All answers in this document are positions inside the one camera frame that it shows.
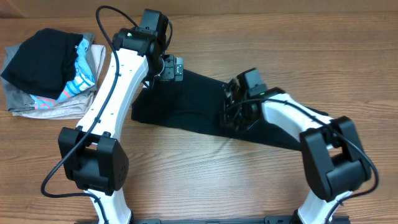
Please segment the black t-shirt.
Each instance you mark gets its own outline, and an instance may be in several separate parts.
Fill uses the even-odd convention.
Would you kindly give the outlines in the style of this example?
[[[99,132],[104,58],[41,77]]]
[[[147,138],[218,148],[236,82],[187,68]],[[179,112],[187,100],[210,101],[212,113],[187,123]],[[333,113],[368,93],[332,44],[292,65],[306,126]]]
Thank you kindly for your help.
[[[254,84],[261,76],[255,68],[237,77]],[[264,84],[262,119],[247,131],[231,131],[220,125],[224,101],[223,85],[228,84],[184,70],[181,82],[155,81],[144,88],[132,104],[134,121],[179,128],[200,134],[235,138],[296,151],[329,149],[332,144],[328,114],[295,102],[280,88]]]

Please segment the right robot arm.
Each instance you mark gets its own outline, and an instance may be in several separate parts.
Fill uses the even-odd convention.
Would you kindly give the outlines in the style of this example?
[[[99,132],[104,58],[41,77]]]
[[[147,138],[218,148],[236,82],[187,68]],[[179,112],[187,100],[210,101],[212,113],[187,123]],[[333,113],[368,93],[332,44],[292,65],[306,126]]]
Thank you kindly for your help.
[[[335,212],[344,201],[375,191],[379,174],[365,154],[351,119],[333,119],[297,103],[284,90],[269,89],[256,68],[223,85],[223,126],[249,129],[263,119],[300,143],[310,187],[304,203],[291,216],[265,218],[265,223],[349,223]]]

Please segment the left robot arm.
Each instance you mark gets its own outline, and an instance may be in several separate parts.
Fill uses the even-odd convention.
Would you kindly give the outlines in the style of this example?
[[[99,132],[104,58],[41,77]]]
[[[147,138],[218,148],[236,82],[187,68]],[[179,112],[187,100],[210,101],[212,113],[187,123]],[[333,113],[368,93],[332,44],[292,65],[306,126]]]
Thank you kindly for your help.
[[[123,185],[129,159],[120,137],[127,111],[141,84],[183,80],[183,59],[167,55],[172,24],[160,11],[145,9],[140,24],[110,39],[111,59],[92,105],[76,128],[58,137],[67,179],[90,197],[98,223],[132,223]]]

